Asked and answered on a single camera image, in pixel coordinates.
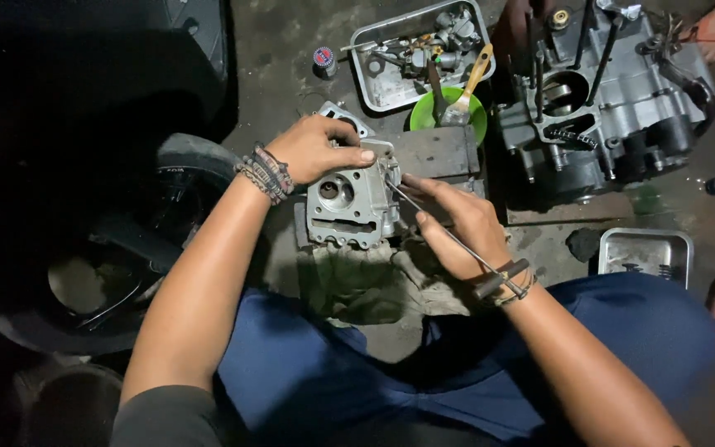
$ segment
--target t-handle tool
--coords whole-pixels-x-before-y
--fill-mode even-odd
[[[410,197],[407,196],[404,192],[402,192],[399,188],[396,188],[395,185],[391,183],[390,180],[386,179],[385,183],[388,184],[388,186],[396,193],[399,194],[399,197],[402,199],[405,199],[408,203],[410,203],[416,210],[418,211],[423,211],[423,209],[418,206],[416,202],[414,202]],[[462,243],[461,240],[457,238],[457,236],[454,236],[453,233],[447,229],[446,234],[449,235],[457,244],[459,244],[460,247],[464,248],[465,251],[468,252],[474,259],[479,261],[483,266],[487,267],[488,270],[490,270],[490,273],[492,273],[492,277],[488,280],[477,286],[475,290],[473,290],[473,296],[479,300],[483,300],[487,298],[488,295],[490,295],[494,290],[498,289],[502,285],[507,286],[512,293],[517,295],[519,299],[523,299],[523,297],[526,296],[527,290],[521,289],[517,284],[514,282],[510,281],[511,278],[514,278],[516,275],[519,273],[522,273],[523,270],[528,268],[528,261],[526,259],[521,259],[520,261],[512,263],[511,267],[509,268],[508,271],[500,272],[494,268],[490,264],[487,263],[484,259],[482,259],[482,256],[479,256],[476,254],[475,251],[472,249],[468,248],[464,243]]]

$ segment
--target man's right hand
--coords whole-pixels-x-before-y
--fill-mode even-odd
[[[489,201],[460,191],[444,181],[417,178],[411,174],[404,174],[402,183],[432,197],[445,209],[453,220],[454,235],[493,268],[497,269],[511,260],[504,228]],[[440,263],[456,279],[469,281],[488,273],[486,267],[449,237],[435,218],[425,211],[419,211],[415,218],[423,239],[427,240]]]

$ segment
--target concrete floor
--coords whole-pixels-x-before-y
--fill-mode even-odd
[[[347,110],[364,118],[376,130],[401,131],[408,110],[392,115],[366,115],[349,64],[342,62],[337,79],[326,83],[310,73],[311,53],[322,45],[345,46],[355,29],[428,3],[359,0],[344,6],[339,2],[233,2],[240,110],[237,128],[223,145],[246,154],[255,141],[271,141],[300,114],[318,109],[324,99],[343,101]],[[711,3],[708,0],[646,2],[680,10],[689,17],[698,17]],[[479,4],[485,22],[491,25],[497,21],[504,2],[480,0]],[[715,81],[715,65],[712,73]],[[698,179],[714,176],[715,125],[700,141],[689,168],[652,182],[659,189],[662,202],[673,212],[600,225],[601,228],[630,225],[675,228],[688,233],[696,248],[690,289],[699,300],[715,276],[715,197],[699,190]],[[609,196],[599,199],[600,205],[593,206],[603,208],[603,204],[611,203],[614,205],[608,206],[617,206],[619,200]],[[264,280],[273,290],[298,296],[291,207],[286,204],[275,209],[267,222],[264,235],[272,249]],[[581,219],[582,212],[578,208],[571,210],[566,220]],[[572,229],[581,226],[564,223],[513,228],[510,230],[512,248],[532,260],[547,284],[585,276],[587,265],[575,261],[563,243]],[[399,360],[414,349],[420,331],[420,322],[414,318],[364,329],[369,351],[389,361]],[[693,444],[715,447],[715,377],[681,408],[684,411],[676,417]]]

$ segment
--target stainless steel tray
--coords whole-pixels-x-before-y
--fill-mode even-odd
[[[601,237],[597,272],[641,271],[688,289],[693,257],[694,244],[680,231],[612,228]]]
[[[479,5],[473,0],[448,0],[412,13],[375,23],[374,25],[364,26],[352,35],[350,45],[371,41],[386,41],[398,36],[420,36],[431,33],[434,29],[434,19],[438,14],[442,13],[442,11],[456,11],[461,5],[467,7],[471,16],[473,16],[473,25],[476,26],[476,30],[482,36],[482,42],[463,56],[462,63],[452,74],[442,76],[440,83],[444,87],[463,87],[470,75],[465,70],[468,67],[473,67],[473,62],[476,61],[476,57],[482,51],[482,47],[490,42],[485,21],[482,18],[482,11],[479,10]],[[387,64],[385,70],[375,78],[366,76],[365,62],[370,54],[370,52],[359,53],[352,51],[352,62],[355,65],[357,82],[363,92],[363,101],[371,110],[376,112],[391,111],[417,102],[428,91],[432,90],[429,84],[402,78],[400,69],[391,64]],[[482,76],[482,80],[489,78],[495,72],[495,56],[491,58],[490,64],[490,70]]]

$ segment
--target black tire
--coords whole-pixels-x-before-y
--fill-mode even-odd
[[[171,135],[156,153],[158,169],[193,168],[204,171],[210,174],[206,175],[206,181],[211,178],[211,182],[222,188],[223,192],[233,180],[233,168],[239,162],[239,158],[228,149],[204,138],[186,134]],[[39,266],[35,274],[29,276],[37,277],[31,284],[23,286],[53,297],[43,267]],[[142,316],[135,315],[122,330],[104,334],[66,329],[33,307],[13,312],[0,311],[0,332],[8,339],[34,351],[78,356],[97,356],[131,349],[141,323]]]

